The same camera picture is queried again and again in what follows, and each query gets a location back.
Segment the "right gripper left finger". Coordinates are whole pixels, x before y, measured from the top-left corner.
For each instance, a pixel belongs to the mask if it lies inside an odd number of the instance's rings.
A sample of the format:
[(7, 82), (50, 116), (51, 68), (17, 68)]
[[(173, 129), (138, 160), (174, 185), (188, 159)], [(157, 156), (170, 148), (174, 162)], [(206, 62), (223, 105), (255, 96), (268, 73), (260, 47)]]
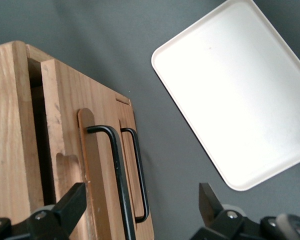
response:
[(52, 209), (42, 209), (27, 220), (31, 240), (68, 240), (87, 207), (86, 185), (75, 183)]

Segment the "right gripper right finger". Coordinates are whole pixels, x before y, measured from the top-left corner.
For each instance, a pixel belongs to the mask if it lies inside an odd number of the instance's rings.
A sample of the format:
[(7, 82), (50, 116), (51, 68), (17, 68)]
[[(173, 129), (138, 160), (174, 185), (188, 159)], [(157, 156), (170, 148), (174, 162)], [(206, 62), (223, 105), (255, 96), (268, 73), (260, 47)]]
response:
[(225, 209), (209, 183), (198, 187), (198, 207), (204, 226), (192, 240), (261, 240), (260, 225), (234, 209)]

